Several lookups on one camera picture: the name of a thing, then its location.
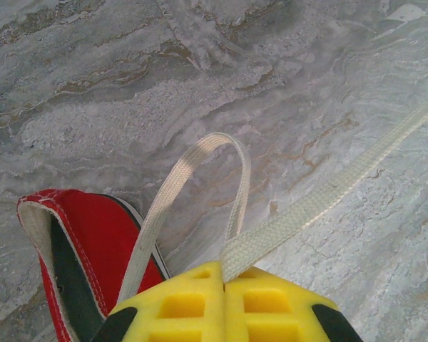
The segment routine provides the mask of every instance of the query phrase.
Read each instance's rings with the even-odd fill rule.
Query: red sneaker
[[[78,190],[25,196],[17,212],[39,254],[59,342],[90,341],[116,305],[143,219],[121,199]],[[155,246],[138,292],[168,278]]]

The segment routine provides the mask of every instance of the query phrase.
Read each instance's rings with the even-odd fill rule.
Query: gray marble surface
[[[54,341],[20,196],[75,187],[145,214],[221,131],[253,158],[247,229],[427,99],[424,0],[0,0],[0,341]],[[228,147],[184,187],[158,241],[174,274],[220,251],[239,176]],[[428,121],[258,266],[365,341],[428,341]]]

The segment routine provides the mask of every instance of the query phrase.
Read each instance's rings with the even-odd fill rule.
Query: white shoelace
[[[360,155],[329,182],[296,201],[272,219],[242,234],[250,182],[250,158],[245,147],[224,133],[212,133],[192,146],[171,170],[158,191],[133,248],[118,303],[134,296],[146,270],[151,249],[157,240],[167,211],[193,171],[217,147],[232,144],[243,164],[243,173],[228,221],[226,243],[220,254],[223,281],[228,282],[295,236],[339,203],[366,174],[379,164],[410,133],[428,120],[428,101],[412,111],[402,122]]]

